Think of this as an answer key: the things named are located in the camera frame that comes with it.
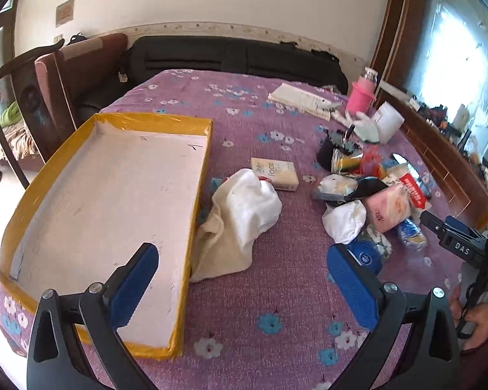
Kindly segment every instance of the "floor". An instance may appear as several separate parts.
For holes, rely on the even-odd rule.
[[[22,163],[27,179],[31,181],[40,167],[41,160],[27,160]],[[0,242],[4,229],[11,218],[14,209],[22,198],[24,189],[13,171],[7,164],[0,163],[0,170],[4,176],[0,183]],[[16,355],[9,347],[5,337],[0,331],[0,365],[11,381],[20,389],[26,389],[27,359]]]

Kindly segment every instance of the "wooden chair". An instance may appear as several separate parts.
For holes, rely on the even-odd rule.
[[[58,134],[56,125],[47,110],[38,85],[34,62],[41,56],[58,51],[63,46],[63,43],[64,40],[61,39],[54,45],[39,46],[15,57],[0,67],[0,79],[7,75],[11,76],[12,88],[20,108],[20,113],[45,163],[65,139]],[[22,183],[22,186],[27,189],[29,181],[18,161],[15,159],[1,126],[0,145],[5,152],[9,165]]]

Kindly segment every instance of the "yellow tape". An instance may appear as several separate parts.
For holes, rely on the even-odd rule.
[[[190,235],[188,238],[188,247],[183,269],[183,286],[181,288],[175,327],[172,331],[169,345],[168,347],[152,347],[136,343],[125,343],[133,356],[154,359],[167,359],[179,356],[183,352],[183,329],[186,317],[186,298],[188,296],[188,283],[190,278],[190,254],[195,236],[194,224],[199,206],[199,194],[203,178],[208,170],[208,155],[210,153],[212,134],[212,121],[210,119],[154,113],[105,113],[92,116],[82,124],[82,126],[79,127],[79,129],[74,132],[60,148],[58,148],[47,164],[43,166],[31,182],[18,203],[18,206],[5,229],[0,246],[0,282],[17,303],[21,304],[28,312],[33,315],[35,314],[38,301],[35,301],[35,299],[27,295],[9,278],[9,270],[11,269],[13,255],[27,230],[32,217],[49,192],[52,184],[56,181],[74,154],[88,139],[96,122],[107,122],[121,130],[139,130],[174,135],[200,135],[207,136],[208,138],[208,147],[202,164],[194,209],[190,214]],[[85,329],[78,328],[77,331],[82,342],[91,343]]]

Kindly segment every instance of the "small white box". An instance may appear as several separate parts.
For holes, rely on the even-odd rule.
[[[251,159],[251,169],[257,176],[266,177],[276,190],[295,191],[298,187],[297,171],[290,161]]]

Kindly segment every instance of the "white wall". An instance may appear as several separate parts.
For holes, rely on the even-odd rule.
[[[75,0],[74,20],[55,28],[66,0],[19,0],[15,52],[52,44],[61,33],[96,35],[114,29],[178,21],[260,26],[372,58],[387,0]]]

